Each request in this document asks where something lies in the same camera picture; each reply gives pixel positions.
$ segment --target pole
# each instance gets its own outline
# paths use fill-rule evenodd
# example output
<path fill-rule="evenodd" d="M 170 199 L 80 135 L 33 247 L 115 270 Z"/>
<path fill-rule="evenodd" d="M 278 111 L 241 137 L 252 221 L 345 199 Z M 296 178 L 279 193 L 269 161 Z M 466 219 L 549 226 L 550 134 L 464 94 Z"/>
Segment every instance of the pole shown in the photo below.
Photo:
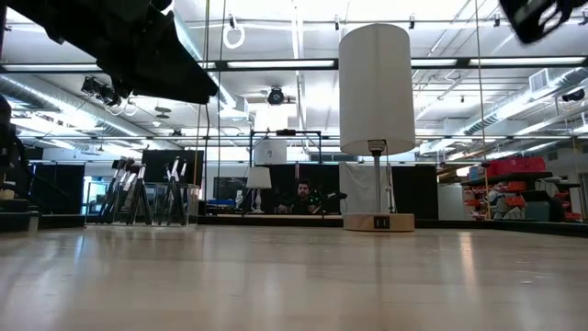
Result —
<path fill-rule="evenodd" d="M 374 172 L 374 188 L 376 190 L 376 213 L 381 213 L 382 212 L 382 206 L 381 206 L 381 191 L 380 191 L 380 185 L 379 185 L 379 155 L 374 155 L 374 167 L 375 167 L 375 172 Z"/>

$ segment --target ductwork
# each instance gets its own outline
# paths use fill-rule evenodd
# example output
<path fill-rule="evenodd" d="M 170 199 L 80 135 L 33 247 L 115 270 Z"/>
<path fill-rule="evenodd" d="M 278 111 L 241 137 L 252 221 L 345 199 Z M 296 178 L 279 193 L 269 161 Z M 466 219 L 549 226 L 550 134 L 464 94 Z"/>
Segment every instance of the ductwork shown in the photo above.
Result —
<path fill-rule="evenodd" d="M 0 93 L 14 97 L 40 108 L 58 108 L 63 116 L 89 125 L 100 125 L 105 134 L 148 136 L 152 132 L 114 116 L 90 102 L 85 102 L 69 92 L 30 74 L 0 75 Z M 170 142 L 157 142 L 160 149 L 179 149 Z"/>
<path fill-rule="evenodd" d="M 524 88 L 512 95 L 501 99 L 487 110 L 484 118 L 476 115 L 466 121 L 466 124 L 455 132 L 448 132 L 452 135 L 472 135 L 482 129 L 506 120 L 513 115 L 521 113 L 537 105 L 547 97 L 556 97 L 570 92 L 577 85 L 581 84 L 588 78 L 588 69 L 575 68 L 569 69 L 548 69 L 548 76 L 556 78 L 550 79 L 540 90 L 532 90 L 531 87 Z M 430 154 L 441 151 L 448 147 L 453 141 L 441 140 L 439 142 L 422 143 L 420 146 L 421 154 Z"/>
<path fill-rule="evenodd" d="M 174 21 L 175 21 L 175 29 L 177 31 L 177 37 L 180 40 L 180 42 L 182 43 L 182 45 L 184 45 L 184 48 L 187 50 L 188 53 L 190 53 L 190 55 L 192 55 L 192 57 L 196 61 L 198 61 L 198 62 L 204 61 L 204 58 L 202 57 L 202 54 L 198 50 L 197 45 L 194 43 L 192 38 L 190 38 L 189 29 L 186 26 L 186 23 L 184 23 L 184 20 L 182 19 L 182 17 L 180 17 L 179 13 L 177 13 L 177 12 L 174 12 Z M 202 65 L 204 66 L 204 69 L 206 69 L 207 64 L 203 63 Z M 235 101 L 235 97 L 232 96 L 231 92 L 229 92 L 229 90 L 227 90 L 221 84 L 221 82 L 219 82 L 219 79 L 217 78 L 216 75 L 209 73 L 209 76 L 212 79 L 212 81 L 217 86 L 219 86 L 218 98 L 220 100 L 220 105 L 223 108 L 235 108 L 235 106 L 237 105 L 237 102 Z"/>

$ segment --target lamp base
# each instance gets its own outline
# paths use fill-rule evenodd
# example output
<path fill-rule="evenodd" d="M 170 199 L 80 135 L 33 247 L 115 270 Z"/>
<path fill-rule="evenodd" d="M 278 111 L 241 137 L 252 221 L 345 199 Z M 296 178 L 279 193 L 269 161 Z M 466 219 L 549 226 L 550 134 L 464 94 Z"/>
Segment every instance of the lamp base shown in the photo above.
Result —
<path fill-rule="evenodd" d="M 414 232 L 414 215 L 365 213 L 343 216 L 343 228 L 349 231 Z"/>

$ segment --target red storage bin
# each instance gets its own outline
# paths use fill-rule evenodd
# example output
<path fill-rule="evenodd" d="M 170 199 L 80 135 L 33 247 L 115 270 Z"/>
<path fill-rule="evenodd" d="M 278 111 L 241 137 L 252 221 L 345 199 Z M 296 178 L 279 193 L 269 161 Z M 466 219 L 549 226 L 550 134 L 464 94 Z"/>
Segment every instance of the red storage bin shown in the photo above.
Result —
<path fill-rule="evenodd" d="M 488 177 L 496 177 L 521 172 L 543 172 L 545 169 L 543 157 L 512 157 L 491 161 L 487 171 Z"/>

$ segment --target orange object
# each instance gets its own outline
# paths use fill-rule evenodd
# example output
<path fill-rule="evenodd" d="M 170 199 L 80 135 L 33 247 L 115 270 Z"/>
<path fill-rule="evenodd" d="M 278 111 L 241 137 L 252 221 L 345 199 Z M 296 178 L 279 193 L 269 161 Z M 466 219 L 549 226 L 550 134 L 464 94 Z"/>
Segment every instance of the orange object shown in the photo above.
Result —
<path fill-rule="evenodd" d="M 468 207 L 478 207 L 478 206 L 480 206 L 480 201 L 479 200 L 465 200 L 463 202 Z"/>
<path fill-rule="evenodd" d="M 580 220 L 582 215 L 576 212 L 566 212 L 566 219 L 568 220 Z"/>
<path fill-rule="evenodd" d="M 506 204 L 512 207 L 524 207 L 525 200 L 521 197 L 508 197 L 506 198 Z"/>
<path fill-rule="evenodd" d="M 509 191 L 522 191 L 526 190 L 526 182 L 508 182 L 508 186 L 506 188 Z"/>

